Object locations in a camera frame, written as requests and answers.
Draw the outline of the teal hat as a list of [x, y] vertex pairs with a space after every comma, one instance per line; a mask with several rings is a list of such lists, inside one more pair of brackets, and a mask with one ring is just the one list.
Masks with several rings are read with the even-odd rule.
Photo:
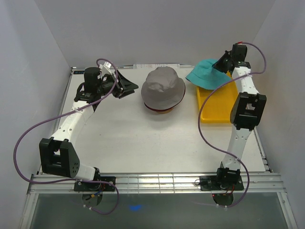
[[212, 67], [216, 59], [205, 59], [195, 65], [194, 69], [186, 76], [186, 80], [206, 90], [215, 90], [231, 78], [223, 72]]

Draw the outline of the grey cap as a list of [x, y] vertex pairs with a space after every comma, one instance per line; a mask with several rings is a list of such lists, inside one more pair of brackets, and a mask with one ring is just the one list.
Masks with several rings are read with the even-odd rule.
[[178, 76], [174, 68], [166, 66], [157, 67], [149, 72], [142, 87], [148, 86], [149, 89], [164, 90], [173, 88], [179, 83], [184, 83], [183, 79]]

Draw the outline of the dark red bucket hat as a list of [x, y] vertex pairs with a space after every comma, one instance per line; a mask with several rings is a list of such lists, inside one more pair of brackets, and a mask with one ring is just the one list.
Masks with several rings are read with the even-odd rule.
[[164, 90], [149, 89], [148, 86], [143, 86], [141, 96], [147, 108], [154, 111], [165, 111], [177, 106], [184, 98], [185, 91], [184, 83]]

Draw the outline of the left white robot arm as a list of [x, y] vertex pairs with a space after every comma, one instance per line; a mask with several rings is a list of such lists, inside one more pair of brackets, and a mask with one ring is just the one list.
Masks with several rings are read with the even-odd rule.
[[84, 82], [77, 88], [72, 114], [65, 118], [50, 138], [40, 141], [39, 150], [43, 173], [84, 180], [85, 186], [94, 191], [101, 186], [98, 170], [82, 164], [73, 145], [83, 126], [94, 114], [99, 99], [108, 93], [121, 99], [134, 93], [138, 85], [121, 73], [115, 75], [109, 68], [102, 66], [86, 68], [83, 75]]

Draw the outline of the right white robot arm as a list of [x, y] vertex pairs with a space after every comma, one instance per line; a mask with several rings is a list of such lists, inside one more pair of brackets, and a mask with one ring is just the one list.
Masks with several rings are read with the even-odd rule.
[[215, 177], [216, 186], [227, 189], [230, 185], [239, 183], [241, 163], [246, 141], [256, 126], [259, 125], [266, 96], [256, 89], [251, 73], [251, 65], [247, 62], [247, 42], [238, 42], [230, 51], [213, 64], [213, 68], [223, 73], [230, 72], [235, 80], [238, 91], [237, 99], [230, 113], [230, 123], [233, 125], [227, 151]]

